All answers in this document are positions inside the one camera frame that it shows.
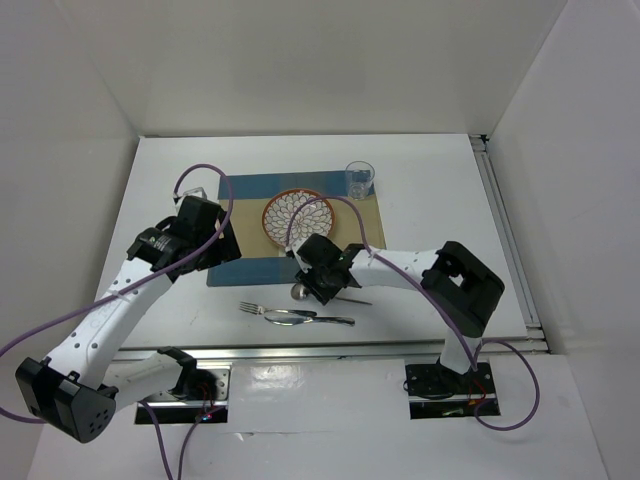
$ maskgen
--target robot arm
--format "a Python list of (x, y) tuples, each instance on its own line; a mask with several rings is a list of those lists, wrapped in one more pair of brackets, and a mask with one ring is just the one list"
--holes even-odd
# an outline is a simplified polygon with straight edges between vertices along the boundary
[(18, 367), (16, 378), (33, 415), (86, 443), (104, 431), (118, 410), (153, 393), (168, 390), (185, 397), (197, 392), (196, 385), (203, 383), (215, 389), (212, 374), (198, 370), (194, 358), (172, 347), (162, 348), (117, 373), (105, 374), (138, 321), (181, 275), (240, 258), (229, 223), (224, 237), (193, 260), (120, 293), (204, 245), (224, 215), (219, 205), (187, 196), (177, 217), (168, 217), (138, 235), (103, 296), (117, 298), (90, 312), (44, 360), (27, 358)]
[[(361, 244), (351, 244), (342, 251), (326, 237), (314, 234), (294, 242), (291, 255), (301, 269), (296, 279), (323, 305), (347, 287), (413, 289)], [(429, 293), (460, 330), (471, 351), (475, 351), (504, 292), (502, 280), (457, 242), (446, 242), (439, 250), (384, 250), (381, 255)], [(469, 370), (469, 358), (452, 330), (447, 332), (440, 364), (459, 375)]]

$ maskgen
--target glass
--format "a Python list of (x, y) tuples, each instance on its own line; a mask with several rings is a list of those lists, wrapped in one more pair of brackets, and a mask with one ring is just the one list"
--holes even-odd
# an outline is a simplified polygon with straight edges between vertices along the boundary
[(367, 162), (351, 162), (345, 169), (347, 192), (354, 200), (362, 200), (369, 195), (375, 169)]

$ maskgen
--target decorative plate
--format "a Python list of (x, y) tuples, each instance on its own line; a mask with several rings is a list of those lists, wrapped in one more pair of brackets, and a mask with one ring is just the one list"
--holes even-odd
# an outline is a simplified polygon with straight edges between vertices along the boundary
[[(262, 212), (264, 233), (281, 247), (287, 243), (287, 228), (296, 209), (307, 200), (320, 197), (318, 192), (306, 188), (295, 188), (279, 193), (267, 203)], [(297, 238), (311, 236), (312, 233), (327, 236), (335, 224), (333, 208), (325, 200), (318, 200), (304, 207), (296, 215), (291, 227), (293, 243)]]

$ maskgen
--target white tabletop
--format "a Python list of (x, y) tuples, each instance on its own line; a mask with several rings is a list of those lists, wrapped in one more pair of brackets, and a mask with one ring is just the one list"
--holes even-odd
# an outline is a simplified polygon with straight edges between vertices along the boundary
[[(504, 281), (506, 291), (485, 336), (524, 336), (504, 252), (466, 135), (357, 135), (142, 139), (135, 157), (100, 282), (103, 292), (137, 234), (174, 213), (176, 179), (195, 163), (212, 163), (228, 175), (339, 170), (354, 160), (376, 168), (376, 192), (387, 248), (430, 250), (456, 240)], [(203, 186), (217, 197), (215, 173), (193, 172), (184, 189)], [(292, 345), (443, 339), (446, 326), (416, 292), (370, 287), (348, 295), (374, 306), (315, 300), (297, 303), (290, 285), (216, 287), (206, 272), (180, 278), (140, 321), (125, 347)], [(240, 312), (238, 302), (294, 306), (350, 316), (337, 325), (277, 327)]]
[[(410, 420), (401, 360), (234, 367), (229, 423), (197, 427), (184, 478), (606, 480), (566, 359), (528, 358), (540, 408), (504, 433), (473, 418)], [(517, 357), (491, 364), (502, 416), (486, 420), (513, 424), (531, 408), (533, 386)], [(45, 426), (29, 480), (166, 478), (153, 427), (134, 425), (134, 411), (87, 445)], [(188, 429), (162, 426), (174, 475)]]

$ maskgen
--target white wall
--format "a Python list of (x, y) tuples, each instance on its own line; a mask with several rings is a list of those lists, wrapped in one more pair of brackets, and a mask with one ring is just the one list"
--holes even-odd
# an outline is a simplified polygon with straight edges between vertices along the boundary
[(545, 329), (613, 480), (637, 477), (640, 11), (570, 0), (490, 141)]
[(566, 0), (59, 0), (136, 128), (493, 130)]
[[(0, 344), (92, 300), (136, 144), (53, 2), (0, 2)], [(20, 359), (70, 328), (2, 359), (3, 406)], [(2, 420), (3, 479), (26, 478), (39, 433)]]

